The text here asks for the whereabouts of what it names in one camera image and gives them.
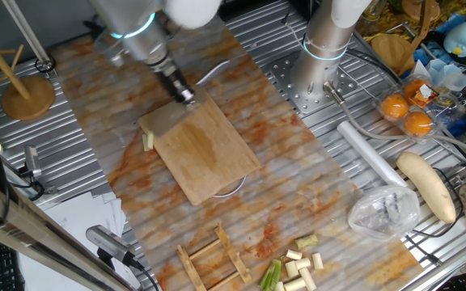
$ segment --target white tube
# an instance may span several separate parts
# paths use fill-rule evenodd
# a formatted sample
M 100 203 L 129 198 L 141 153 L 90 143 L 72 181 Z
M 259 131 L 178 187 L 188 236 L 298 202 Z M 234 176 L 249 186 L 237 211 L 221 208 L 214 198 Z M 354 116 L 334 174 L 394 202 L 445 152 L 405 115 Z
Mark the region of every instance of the white tube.
M 389 166 L 376 150 L 354 129 L 348 122 L 343 121 L 337 130 L 345 137 L 345 139 L 357 150 L 361 156 L 370 164 L 370 166 L 384 179 L 388 185 L 398 185 L 408 187 L 408 184 Z
M 285 287 L 285 291 L 296 291 L 303 287 L 307 287 L 307 284 L 305 283 L 305 280 L 303 278 L 299 278 L 287 284 L 284 284 L 283 287 Z
M 287 270 L 287 276 L 289 278 L 296 277 L 298 273 L 298 268 L 296 267 L 296 261 L 290 261 L 285 264 L 285 270 Z
M 311 260 L 308 258 L 298 259 L 296 261 L 296 268 L 298 268 L 298 270 L 302 268 L 308 268 L 310 266 L 311 266 Z
M 274 291 L 285 291 L 285 289 L 283 288 L 283 282 L 279 281 L 276 284 L 276 287 L 274 287 Z
M 303 254 L 300 253 L 299 251 L 292 251 L 292 250 L 287 250 L 287 255 L 285 255 L 285 257 L 289 259 L 301 259 L 302 256 Z
M 323 269 L 323 260 L 321 259 L 320 253 L 315 253 L 312 255 L 312 260 L 314 261 L 314 269 L 320 270 Z
M 307 286 L 308 291 L 316 290 L 316 283 L 312 279 L 311 273 L 308 271 L 307 268 L 303 268 L 299 270 L 299 274 L 305 280 L 305 285 Z

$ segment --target wooden circular base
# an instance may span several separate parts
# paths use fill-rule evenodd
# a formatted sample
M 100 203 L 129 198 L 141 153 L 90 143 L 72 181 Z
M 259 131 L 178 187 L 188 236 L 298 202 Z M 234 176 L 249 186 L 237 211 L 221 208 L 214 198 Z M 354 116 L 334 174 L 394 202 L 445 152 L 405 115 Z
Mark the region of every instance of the wooden circular base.
M 433 21 L 440 16 L 440 6 L 433 1 L 434 5 L 430 9 L 430 21 Z M 413 20 L 420 21 L 422 15 L 422 3 L 417 0 L 402 0 L 402 10 Z
M 402 68 L 399 68 L 400 61 L 404 57 L 404 53 L 408 50 L 411 44 L 407 40 L 395 35 L 380 35 L 376 36 L 371 40 L 371 47 L 375 52 L 382 57 L 382 59 L 388 64 L 392 70 L 398 72 Z M 413 55 L 405 63 L 407 70 L 414 67 Z
M 16 120 L 32 120 L 45 114 L 55 101 L 52 84 L 42 77 L 22 77 L 21 82 L 30 92 L 30 99 L 23 98 L 10 84 L 1 97 L 1 108 Z

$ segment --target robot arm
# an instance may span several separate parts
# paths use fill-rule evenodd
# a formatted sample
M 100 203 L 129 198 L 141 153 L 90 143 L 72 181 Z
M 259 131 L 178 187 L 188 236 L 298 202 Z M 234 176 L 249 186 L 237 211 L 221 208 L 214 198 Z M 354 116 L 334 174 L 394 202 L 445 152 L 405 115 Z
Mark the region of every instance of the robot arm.
M 171 19 L 185 28 L 197 28 L 215 15 L 220 0 L 89 0 L 100 18 L 136 61 L 150 67 L 170 96 L 191 104 L 193 90 L 184 79 L 167 48 L 155 12 L 165 9 Z

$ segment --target clear plastic bag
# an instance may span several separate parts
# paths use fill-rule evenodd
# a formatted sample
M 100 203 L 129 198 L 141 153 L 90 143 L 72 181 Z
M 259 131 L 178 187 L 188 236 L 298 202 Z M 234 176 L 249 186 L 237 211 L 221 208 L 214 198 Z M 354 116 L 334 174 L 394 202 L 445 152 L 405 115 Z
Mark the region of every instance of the clear plastic bag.
M 379 241 L 402 238 L 414 229 L 419 219 L 417 194 L 401 186 L 369 191 L 348 214 L 350 227 Z

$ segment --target wooden rack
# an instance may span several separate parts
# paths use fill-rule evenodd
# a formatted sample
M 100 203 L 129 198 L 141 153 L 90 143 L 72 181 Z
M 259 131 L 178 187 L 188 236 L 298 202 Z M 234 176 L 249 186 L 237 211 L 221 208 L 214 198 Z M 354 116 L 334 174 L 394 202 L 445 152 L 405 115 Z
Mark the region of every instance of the wooden rack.
M 244 262 L 242 262 L 242 259 L 240 258 L 240 253 L 235 249 L 235 247 L 231 245 L 230 238 L 227 236 L 226 232 L 222 228 L 222 223 L 220 221 L 218 222 L 218 227 L 215 229 L 215 233 L 218 236 L 217 239 L 205 245 L 202 249 L 194 252 L 191 255 L 188 255 L 188 253 L 183 247 L 177 246 L 177 255 L 179 255 L 179 258 L 183 263 L 184 269 L 188 273 L 188 276 L 190 277 L 190 280 L 192 281 L 193 286 L 197 291 L 215 291 L 223 285 L 225 285 L 227 282 L 235 279 L 237 276 L 240 276 L 244 283 L 247 283 L 251 280 L 249 269 L 246 268 Z M 227 255 L 230 257 L 231 262 L 235 265 L 236 271 L 219 281 L 211 288 L 207 289 L 204 286 L 204 283 L 202 283 L 202 279 L 197 273 L 195 266 L 193 266 L 192 259 L 195 259 L 199 255 L 204 254 L 210 248 L 216 246 L 218 243 L 222 243 L 222 246 L 226 250 Z

